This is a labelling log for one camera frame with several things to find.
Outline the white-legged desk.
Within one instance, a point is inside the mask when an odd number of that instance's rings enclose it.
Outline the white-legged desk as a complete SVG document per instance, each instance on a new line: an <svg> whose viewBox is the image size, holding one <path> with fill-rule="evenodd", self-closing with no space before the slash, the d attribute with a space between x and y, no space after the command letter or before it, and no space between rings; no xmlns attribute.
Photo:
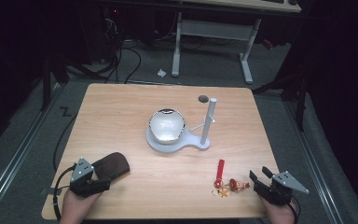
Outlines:
<svg viewBox="0 0 358 224"><path fill-rule="evenodd" d="M189 3L207 6L232 7L233 9L247 9L253 12L300 13L301 7L296 0L179 0L179 6ZM252 25L234 24L232 22L206 21L196 19L183 19L182 13L177 13L175 49L172 59L172 76L180 74L181 37L192 35L200 37L221 38L245 41L247 43L240 57L244 80L247 84L253 83L252 74L248 64L248 57L255 42L256 35L262 19L257 16Z"/></svg>

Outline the white bowl with silver rim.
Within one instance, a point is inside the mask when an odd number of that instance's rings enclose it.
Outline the white bowl with silver rim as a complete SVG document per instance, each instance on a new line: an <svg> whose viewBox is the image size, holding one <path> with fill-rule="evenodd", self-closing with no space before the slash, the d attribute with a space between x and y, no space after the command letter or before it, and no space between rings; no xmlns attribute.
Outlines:
<svg viewBox="0 0 358 224"><path fill-rule="evenodd" d="M151 136L160 144L176 143L182 136L186 122L182 114L171 108L160 109L149 120Z"/></svg>

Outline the red keychain with doll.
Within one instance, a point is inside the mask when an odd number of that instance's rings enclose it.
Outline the red keychain with doll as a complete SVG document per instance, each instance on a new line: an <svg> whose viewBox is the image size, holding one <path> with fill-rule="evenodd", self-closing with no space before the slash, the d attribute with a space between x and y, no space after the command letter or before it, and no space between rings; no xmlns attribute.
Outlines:
<svg viewBox="0 0 358 224"><path fill-rule="evenodd" d="M213 182L212 195L227 197L230 192L240 192L250 188L249 182L241 182L234 178L230 178L227 183L224 182L223 173L225 168L225 161L220 160L217 165L215 180Z"/></svg>

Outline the person's right hand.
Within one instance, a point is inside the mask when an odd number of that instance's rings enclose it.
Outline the person's right hand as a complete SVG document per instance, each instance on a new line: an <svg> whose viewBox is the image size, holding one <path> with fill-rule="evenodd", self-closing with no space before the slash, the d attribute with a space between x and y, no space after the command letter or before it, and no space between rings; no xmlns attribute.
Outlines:
<svg viewBox="0 0 358 224"><path fill-rule="evenodd" d="M271 224L296 224L296 204L294 202L290 202L289 205L275 205L261 196L259 199L266 209Z"/></svg>

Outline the person's left hand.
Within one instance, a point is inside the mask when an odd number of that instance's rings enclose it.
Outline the person's left hand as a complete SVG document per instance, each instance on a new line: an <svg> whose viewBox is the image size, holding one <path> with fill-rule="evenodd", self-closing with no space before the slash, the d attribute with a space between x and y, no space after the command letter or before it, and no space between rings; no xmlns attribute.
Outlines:
<svg viewBox="0 0 358 224"><path fill-rule="evenodd" d="M101 193L97 193L83 198L68 189L64 194L62 216L59 220L59 224L81 224L83 219L90 212L91 207L101 196Z"/></svg>

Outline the metal floor rail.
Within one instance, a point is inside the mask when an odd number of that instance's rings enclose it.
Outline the metal floor rail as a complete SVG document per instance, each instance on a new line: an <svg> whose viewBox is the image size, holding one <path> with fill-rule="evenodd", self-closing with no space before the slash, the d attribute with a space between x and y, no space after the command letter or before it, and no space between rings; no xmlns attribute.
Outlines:
<svg viewBox="0 0 358 224"><path fill-rule="evenodd" d="M52 104L64 88L65 84L54 84L51 99L43 105L42 86L37 85L4 129L0 137L0 202L28 155Z"/></svg>
<svg viewBox="0 0 358 224"><path fill-rule="evenodd" d="M339 211L337 210L336 202L333 198L330 188L327 186L321 169L316 161L313 152L310 147L310 143L303 131L301 131L296 123L296 111L294 106L289 102L283 102L285 108L295 130L296 135L300 141L300 145L304 154L305 163L307 164L312 181L318 192L319 198L323 204L324 210L328 216L331 224L343 224L343 219Z"/></svg>

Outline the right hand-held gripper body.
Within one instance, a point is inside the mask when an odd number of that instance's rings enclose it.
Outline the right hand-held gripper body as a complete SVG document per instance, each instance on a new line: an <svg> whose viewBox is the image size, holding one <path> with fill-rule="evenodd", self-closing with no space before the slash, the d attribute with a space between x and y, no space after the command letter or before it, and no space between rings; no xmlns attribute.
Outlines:
<svg viewBox="0 0 358 224"><path fill-rule="evenodd" d="M309 194L310 191L296 180L289 172L268 174L271 184L268 186L254 175L254 191L274 205L286 205L292 201L293 191Z"/></svg>

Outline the white key stand with post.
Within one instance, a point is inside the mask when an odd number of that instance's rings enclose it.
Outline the white key stand with post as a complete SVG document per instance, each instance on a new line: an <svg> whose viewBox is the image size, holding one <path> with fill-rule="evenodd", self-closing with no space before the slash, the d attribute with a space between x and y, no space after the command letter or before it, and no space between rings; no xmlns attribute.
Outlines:
<svg viewBox="0 0 358 224"><path fill-rule="evenodd" d="M211 98L209 100L208 110L205 115L204 121L201 125L196 126L196 129L202 127L201 135L196 135L192 133L192 129L188 129L185 126L184 132L182 133L181 138L173 144L163 145L158 143L152 136L149 128L147 127L146 131L146 141L148 145L161 153L173 153L184 147L195 147L200 150L206 150L211 145L211 140L208 138L208 133L210 131L211 124L214 123L214 111L216 107L217 100Z"/></svg>

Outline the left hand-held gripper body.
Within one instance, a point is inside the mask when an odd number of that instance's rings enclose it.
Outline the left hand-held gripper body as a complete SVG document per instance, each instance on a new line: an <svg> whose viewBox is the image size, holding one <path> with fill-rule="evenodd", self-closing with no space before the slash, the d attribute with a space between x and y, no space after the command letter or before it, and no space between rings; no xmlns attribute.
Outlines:
<svg viewBox="0 0 358 224"><path fill-rule="evenodd" d="M93 174L94 167L84 158L80 158L70 179L70 190L81 197L104 192L105 190L92 189L92 183L95 181Z"/></svg>

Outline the black metal stand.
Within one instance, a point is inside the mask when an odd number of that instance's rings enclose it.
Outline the black metal stand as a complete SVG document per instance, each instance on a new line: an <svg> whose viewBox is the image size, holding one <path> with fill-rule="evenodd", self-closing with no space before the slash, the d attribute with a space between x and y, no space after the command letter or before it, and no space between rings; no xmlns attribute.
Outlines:
<svg viewBox="0 0 358 224"><path fill-rule="evenodd" d="M55 77L59 84L66 84L69 77L66 72L64 60L60 55L49 54L43 61L42 67L42 85L43 97L41 110L48 108L51 100L51 77Z"/></svg>
<svg viewBox="0 0 358 224"><path fill-rule="evenodd" d="M296 99L295 121L297 128L303 132L303 116L306 109L306 92L308 84L308 73L295 73L286 77L279 77L270 83L252 90L253 94L260 94L267 90L282 89L281 98L283 101Z"/></svg>

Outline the dark brown pouch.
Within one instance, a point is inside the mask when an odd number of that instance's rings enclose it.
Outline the dark brown pouch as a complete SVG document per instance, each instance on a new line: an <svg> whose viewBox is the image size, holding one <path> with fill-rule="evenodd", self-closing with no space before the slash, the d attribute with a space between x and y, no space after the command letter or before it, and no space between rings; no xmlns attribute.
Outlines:
<svg viewBox="0 0 358 224"><path fill-rule="evenodd" d="M111 153L92 164L97 177L115 180L130 171L130 165L125 156L119 152Z"/></svg>

